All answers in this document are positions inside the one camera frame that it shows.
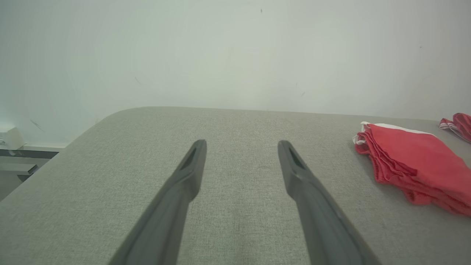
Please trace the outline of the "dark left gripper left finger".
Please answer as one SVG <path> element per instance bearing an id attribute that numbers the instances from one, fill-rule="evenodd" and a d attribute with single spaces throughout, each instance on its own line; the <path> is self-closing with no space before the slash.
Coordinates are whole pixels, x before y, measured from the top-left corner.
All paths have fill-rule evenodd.
<path id="1" fill-rule="evenodd" d="M 111 265 L 175 265 L 187 210 L 198 195 L 207 144 L 195 141 L 111 258 Z"/>

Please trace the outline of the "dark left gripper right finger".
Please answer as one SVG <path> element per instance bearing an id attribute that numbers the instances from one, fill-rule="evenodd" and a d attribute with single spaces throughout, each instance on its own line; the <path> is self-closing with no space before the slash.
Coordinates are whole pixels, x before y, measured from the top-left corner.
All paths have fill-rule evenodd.
<path id="1" fill-rule="evenodd" d="M 294 146 L 278 143 L 287 194 L 296 202 L 312 265 L 378 265 L 377 256 Z"/>

